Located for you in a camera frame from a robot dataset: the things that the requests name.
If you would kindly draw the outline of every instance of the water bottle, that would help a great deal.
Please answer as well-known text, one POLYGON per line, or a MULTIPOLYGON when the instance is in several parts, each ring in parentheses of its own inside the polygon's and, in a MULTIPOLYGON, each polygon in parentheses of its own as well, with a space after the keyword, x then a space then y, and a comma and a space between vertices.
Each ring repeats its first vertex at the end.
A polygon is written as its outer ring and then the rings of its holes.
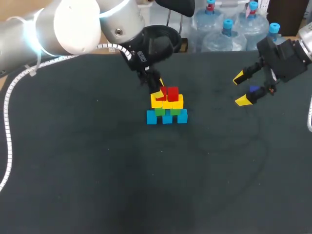
POLYGON ((206 9, 200 9, 193 17, 189 46, 191 52, 200 52, 203 39, 209 33, 222 28, 222 14, 215 10, 215 0, 207 0, 206 9))
POLYGON ((247 50, 256 50, 257 43, 264 39, 269 30, 268 20, 260 14, 257 14, 258 3, 251 1, 249 3, 250 13, 240 13, 235 28, 243 33, 247 39, 247 50))
POLYGON ((279 29, 280 25, 278 23, 270 24, 268 37, 270 37, 276 45, 280 45, 286 41, 280 34, 278 34, 279 29))
POLYGON ((202 52, 246 50, 247 39, 243 34, 233 31, 232 27, 232 19, 224 20, 221 31, 211 33, 204 38, 202 52))

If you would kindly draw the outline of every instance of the green block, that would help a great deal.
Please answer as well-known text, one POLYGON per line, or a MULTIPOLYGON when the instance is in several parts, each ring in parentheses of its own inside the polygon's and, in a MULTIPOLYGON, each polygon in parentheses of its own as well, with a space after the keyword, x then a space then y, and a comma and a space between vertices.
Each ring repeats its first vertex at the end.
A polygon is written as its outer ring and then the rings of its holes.
POLYGON ((179 116, 180 114, 181 114, 181 110, 180 109, 177 109, 177 110, 171 109, 170 110, 170 115, 171 116, 179 116))
POLYGON ((156 116, 164 116, 166 114, 166 110, 162 108, 156 108, 155 109, 155 115, 156 116))

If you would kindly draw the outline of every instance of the blue block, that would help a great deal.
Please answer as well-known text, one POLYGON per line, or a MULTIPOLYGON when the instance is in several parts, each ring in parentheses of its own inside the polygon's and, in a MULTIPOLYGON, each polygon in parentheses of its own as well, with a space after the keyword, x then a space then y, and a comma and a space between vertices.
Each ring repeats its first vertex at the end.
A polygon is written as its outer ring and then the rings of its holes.
POLYGON ((146 112, 146 123, 147 124, 157 124, 157 116, 155 111, 147 111, 146 112))
POLYGON ((187 123, 187 120, 188 120, 187 110, 183 109, 181 110, 181 114, 177 116, 177 123, 187 123))
POLYGON ((170 110, 166 110, 166 115, 162 116, 163 124, 172 124, 174 121, 173 116, 170 115, 170 110))
POLYGON ((249 91, 252 93, 254 91, 257 91, 258 89, 260 89, 260 86, 256 86, 256 85, 251 85, 249 87, 249 91))

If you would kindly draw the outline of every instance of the stacked blocks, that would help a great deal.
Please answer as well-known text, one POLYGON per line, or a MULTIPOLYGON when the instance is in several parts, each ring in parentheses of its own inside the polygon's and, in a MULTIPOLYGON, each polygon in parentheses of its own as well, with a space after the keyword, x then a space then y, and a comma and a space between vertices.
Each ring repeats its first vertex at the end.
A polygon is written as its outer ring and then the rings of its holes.
POLYGON ((178 87, 161 87, 164 97, 156 98, 151 94, 151 106, 154 110, 146 112, 146 123, 149 125, 157 124, 157 118, 162 118, 163 124, 172 124, 174 117, 177 118, 178 123, 187 123, 187 110, 183 109, 184 99, 183 95, 179 94, 178 87))

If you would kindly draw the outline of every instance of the table surface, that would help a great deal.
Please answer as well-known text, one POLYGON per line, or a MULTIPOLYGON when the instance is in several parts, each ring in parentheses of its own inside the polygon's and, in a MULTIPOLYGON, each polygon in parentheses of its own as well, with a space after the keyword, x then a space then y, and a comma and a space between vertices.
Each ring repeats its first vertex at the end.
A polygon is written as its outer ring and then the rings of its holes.
MULTIPOLYGON (((241 86, 232 79, 256 58, 183 54, 159 64, 184 95, 186 125, 146 125, 147 89, 119 56, 23 78, 10 100, 13 169, 0 233, 312 232, 312 72, 239 108, 234 100, 263 74, 241 86)), ((2 178, 3 123, 0 134, 2 178)))

